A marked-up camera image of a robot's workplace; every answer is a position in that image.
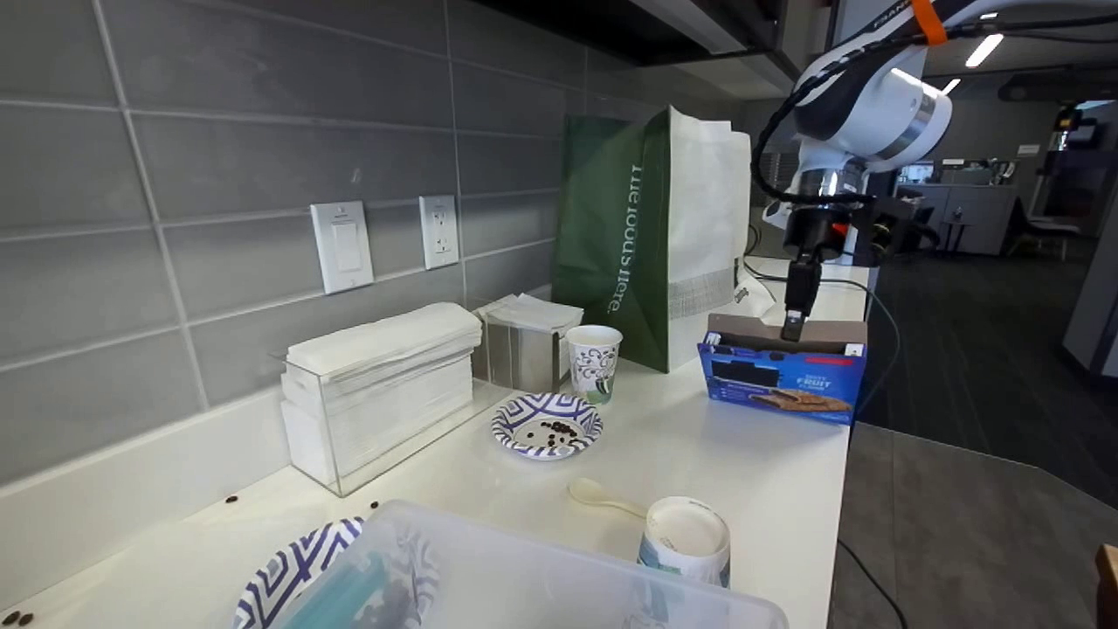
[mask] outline tissue box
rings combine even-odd
[[[862,321],[807,321],[801,342],[742,315],[709,315],[698,342],[709,399],[849,421],[865,375]]]
[[[290,344],[281,414],[295,467],[347,497],[454,428],[478,342],[474,315],[429,304]]]

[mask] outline wall tile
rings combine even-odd
[[[0,487],[198,412],[178,333],[0,375]]]
[[[516,80],[474,66],[454,66],[458,130],[559,137],[580,93],[564,85]]]
[[[450,131],[140,120],[140,137],[171,220],[454,192]]]
[[[546,80],[578,80],[584,50],[473,0],[450,0],[450,57]]]
[[[281,384],[290,342],[414,312],[429,301],[458,301],[458,291],[458,266],[448,266],[338,298],[198,325],[196,344],[205,391],[214,402],[227,402],[259,389],[271,389]]]
[[[603,120],[652,120],[656,110],[665,110],[665,101],[628,101],[628,98],[615,98],[615,93],[588,93],[588,116],[603,116]]]
[[[128,106],[450,124],[436,57],[198,2],[107,0]]]
[[[118,116],[0,109],[0,137],[0,233],[147,222]]]
[[[192,318],[320,291],[312,216],[167,229]]]
[[[465,263],[468,304],[490,304],[504,294],[524,294],[551,282],[551,245],[516,248]]]
[[[610,70],[628,70],[632,63],[602,50],[584,50],[588,53],[588,74],[610,74]]]
[[[954,121],[932,158],[1017,158],[1019,143],[1047,138],[1055,106],[1047,101],[954,101]]]
[[[559,190],[564,138],[461,137],[461,192]]]
[[[4,2],[0,60],[0,93],[114,106],[89,0]]]
[[[225,0],[353,36],[448,53],[445,0]]]
[[[0,364],[175,325],[150,229],[0,245]]]
[[[423,270],[418,202],[366,209],[373,271]]]
[[[468,197],[461,198],[461,251],[478,256],[554,233],[559,197]]]

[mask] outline blue box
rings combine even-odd
[[[807,321],[801,342],[783,342],[755,318],[709,315],[698,358],[709,399],[849,421],[865,375],[865,325]]]

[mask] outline white box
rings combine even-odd
[[[295,467],[347,497],[454,428],[478,342],[474,315],[429,304],[290,344],[281,414]]]
[[[458,351],[356,391],[317,389],[316,375],[288,365],[281,414],[290,460],[347,497],[450,433],[468,402],[473,364]]]

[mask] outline plastic container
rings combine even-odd
[[[389,504],[276,626],[783,629],[786,617],[775,603],[728,587]]]

